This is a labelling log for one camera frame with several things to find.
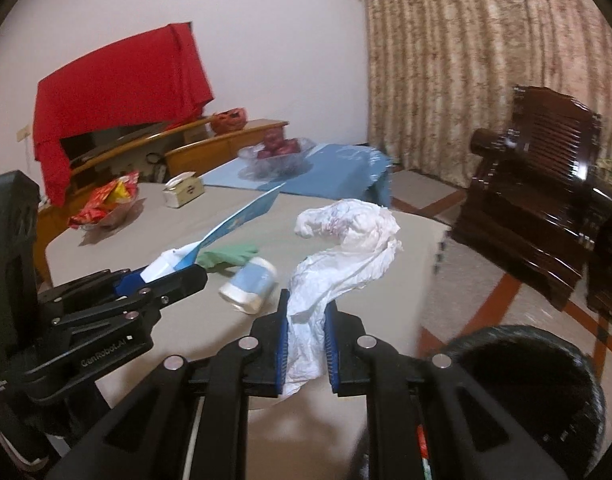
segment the curtain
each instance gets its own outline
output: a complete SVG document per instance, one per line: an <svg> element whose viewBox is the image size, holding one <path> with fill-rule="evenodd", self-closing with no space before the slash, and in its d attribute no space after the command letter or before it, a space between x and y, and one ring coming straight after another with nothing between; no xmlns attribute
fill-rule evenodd
<svg viewBox="0 0 612 480"><path fill-rule="evenodd" d="M369 142L406 169L468 186L475 128L501 132L514 85L602 115L612 158L612 29L592 0L365 0Z"/></svg>

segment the white wall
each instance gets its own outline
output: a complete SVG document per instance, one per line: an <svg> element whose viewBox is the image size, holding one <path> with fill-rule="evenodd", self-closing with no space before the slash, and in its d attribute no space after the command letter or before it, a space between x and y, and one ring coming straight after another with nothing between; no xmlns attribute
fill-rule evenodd
<svg viewBox="0 0 612 480"><path fill-rule="evenodd" d="M193 22L215 100L285 119L291 136L359 143L367 130L367 47L359 0L19 0L0 29L0 173L41 181L32 144L37 82L132 34Z"/></svg>

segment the beige table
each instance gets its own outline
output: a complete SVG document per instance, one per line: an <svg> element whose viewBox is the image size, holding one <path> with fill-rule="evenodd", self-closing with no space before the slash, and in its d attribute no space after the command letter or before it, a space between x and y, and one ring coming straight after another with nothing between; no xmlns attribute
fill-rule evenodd
<svg viewBox="0 0 612 480"><path fill-rule="evenodd" d="M208 187L201 197L180 209L164 206L159 184L140 185L143 211L113 235L86 243L80 231L59 235L46 250L55 285L101 269L136 269L162 251L201 239L212 227L260 193L253 190ZM226 237L220 244L252 242L260 256L275 264L279 285L285 286L292 270L309 254L332 244L294 235L297 215L321 207L329 200L281 194L273 208ZM423 296L433 277L435 254L446 226L430 219L395 212L401 227L397 254L386 275L362 290L339 298L340 310L356 314L367 332L412 354L419 330ZM218 295L227 280L209 274L202 292L162 311L153 330L154 348L98 381L111 405L116 404L152 368L170 354L188 359L213 355L226 343L246 335L253 318L235 311ZM275 290L266 310L274 310ZM252 399L251 407L261 406ZM356 441L365 425L363 397L339 399L327 378L311 381L295 396L249 415L247 478L249 480L313 480L342 478Z"/></svg>

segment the white plastic bag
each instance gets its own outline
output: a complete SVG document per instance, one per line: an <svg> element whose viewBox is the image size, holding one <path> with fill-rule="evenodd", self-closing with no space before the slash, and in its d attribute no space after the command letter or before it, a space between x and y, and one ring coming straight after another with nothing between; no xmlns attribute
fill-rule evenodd
<svg viewBox="0 0 612 480"><path fill-rule="evenodd" d="M326 305L384 275L401 247L395 238L397 231L399 225L388 209L355 199L307 209L297 217L299 236L330 236L339 245L303 260L289 281L284 395L292 395L302 384L326 373Z"/></svg>

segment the light switch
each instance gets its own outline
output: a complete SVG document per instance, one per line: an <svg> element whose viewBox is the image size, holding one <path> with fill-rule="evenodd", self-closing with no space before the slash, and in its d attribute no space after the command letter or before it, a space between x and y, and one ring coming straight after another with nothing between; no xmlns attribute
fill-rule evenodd
<svg viewBox="0 0 612 480"><path fill-rule="evenodd" d="M30 125L26 124L21 130L17 132L17 142L21 142L26 137L30 136Z"/></svg>

